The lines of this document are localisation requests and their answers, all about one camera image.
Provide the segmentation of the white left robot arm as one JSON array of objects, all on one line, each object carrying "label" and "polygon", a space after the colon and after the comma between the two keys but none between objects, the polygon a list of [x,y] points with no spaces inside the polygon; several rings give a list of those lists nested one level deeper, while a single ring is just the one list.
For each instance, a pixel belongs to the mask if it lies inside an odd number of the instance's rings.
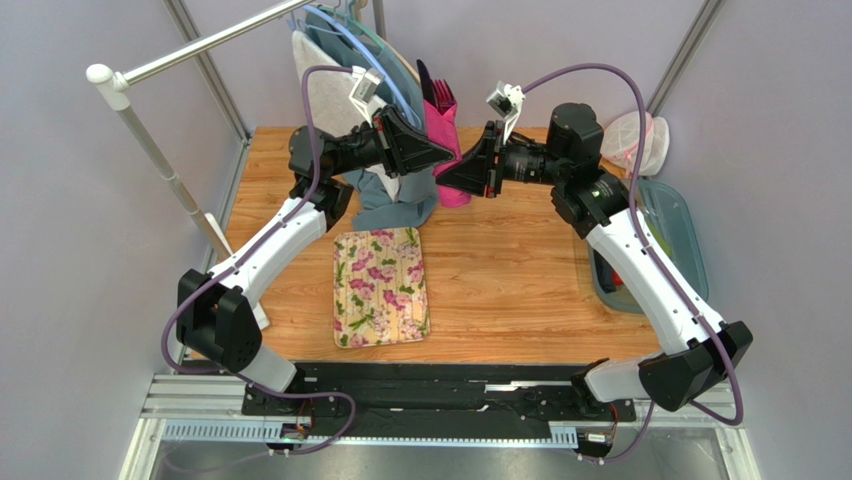
[{"label": "white left robot arm", "polygon": [[284,396],[290,394],[297,368],[264,343],[254,308],[280,273],[345,214],[354,189],[339,176],[380,166],[389,176],[400,177],[454,157],[391,106],[345,135],[302,126],[290,138],[289,153],[295,184],[282,207],[209,272],[190,269],[181,277],[179,304],[166,328],[216,370]]}]

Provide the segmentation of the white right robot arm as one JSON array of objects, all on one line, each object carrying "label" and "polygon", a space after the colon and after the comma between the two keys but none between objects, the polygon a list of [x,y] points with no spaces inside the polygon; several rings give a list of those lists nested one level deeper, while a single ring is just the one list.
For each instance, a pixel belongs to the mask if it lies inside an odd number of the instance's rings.
[{"label": "white right robot arm", "polygon": [[600,403],[644,398],[674,412],[729,378],[753,334],[742,321],[726,322],[662,251],[628,188],[601,167],[603,138],[586,104],[557,106],[543,143],[490,121],[437,182],[486,198],[500,194],[506,180],[551,186],[558,215],[614,268],[661,347],[629,361],[598,361],[574,383]]}]

